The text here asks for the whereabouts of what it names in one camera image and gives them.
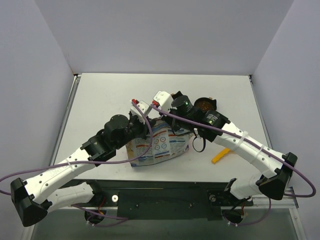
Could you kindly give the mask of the pet food bag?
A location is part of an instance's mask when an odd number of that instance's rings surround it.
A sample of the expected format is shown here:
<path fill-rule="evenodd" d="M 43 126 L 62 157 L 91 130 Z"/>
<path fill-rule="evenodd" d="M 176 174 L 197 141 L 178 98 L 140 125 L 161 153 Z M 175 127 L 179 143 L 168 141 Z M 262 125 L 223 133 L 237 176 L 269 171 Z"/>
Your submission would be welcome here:
<path fill-rule="evenodd" d="M 188 130 L 180 129 L 175 132 L 160 118 L 154 119 L 152 126 L 152 145 L 147 153 L 141 155 L 149 146 L 150 136 L 146 139 L 136 138 L 126 144 L 127 156 L 136 160 L 130 161 L 132 167 L 156 165 L 184 154 L 189 150 L 189 141 L 194 134 Z"/>

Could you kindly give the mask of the yellow plastic scoop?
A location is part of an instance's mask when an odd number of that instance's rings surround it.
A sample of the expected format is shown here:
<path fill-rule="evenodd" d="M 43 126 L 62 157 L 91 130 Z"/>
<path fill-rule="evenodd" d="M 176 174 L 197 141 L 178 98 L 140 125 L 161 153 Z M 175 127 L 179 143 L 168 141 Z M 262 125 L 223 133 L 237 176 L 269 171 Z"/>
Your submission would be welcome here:
<path fill-rule="evenodd" d="M 211 163 L 216 164 L 220 161 L 226 154 L 230 152 L 230 149 L 224 148 L 221 152 L 219 152 L 215 157 L 212 158 Z"/>

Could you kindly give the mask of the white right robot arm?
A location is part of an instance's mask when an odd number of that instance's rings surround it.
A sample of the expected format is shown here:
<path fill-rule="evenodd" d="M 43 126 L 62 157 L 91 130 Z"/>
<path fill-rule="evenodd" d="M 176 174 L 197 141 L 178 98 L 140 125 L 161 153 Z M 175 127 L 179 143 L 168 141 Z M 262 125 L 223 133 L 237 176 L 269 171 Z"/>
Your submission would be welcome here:
<path fill-rule="evenodd" d="M 190 102 L 181 92 L 171 95 L 160 91 L 153 104 L 172 115 L 163 116 L 173 131 L 184 129 L 195 133 L 206 141 L 231 150 L 259 170 L 249 179 L 230 180 L 223 192 L 224 201 L 230 205 L 253 195 L 263 194 L 272 200 L 281 200 L 286 191 L 297 156 L 274 151 L 256 141 L 236 127 L 227 117 L 217 111 L 217 101 L 207 97 Z"/>

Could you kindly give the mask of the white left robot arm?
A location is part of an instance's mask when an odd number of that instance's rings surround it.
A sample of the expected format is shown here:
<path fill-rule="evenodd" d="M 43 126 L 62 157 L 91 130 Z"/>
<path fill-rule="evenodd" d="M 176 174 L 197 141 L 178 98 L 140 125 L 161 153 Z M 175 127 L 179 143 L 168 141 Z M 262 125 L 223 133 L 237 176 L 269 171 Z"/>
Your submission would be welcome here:
<path fill-rule="evenodd" d="M 103 129 L 60 163 L 49 166 L 45 171 L 39 170 L 34 177 L 13 180 L 10 197 L 22 225 L 35 225 L 49 212 L 68 205 L 99 205 L 103 193 L 93 183 L 85 181 L 72 187 L 63 186 L 86 171 L 110 163 L 117 150 L 150 132 L 148 113 L 132 108 L 129 116 L 113 116 Z"/>

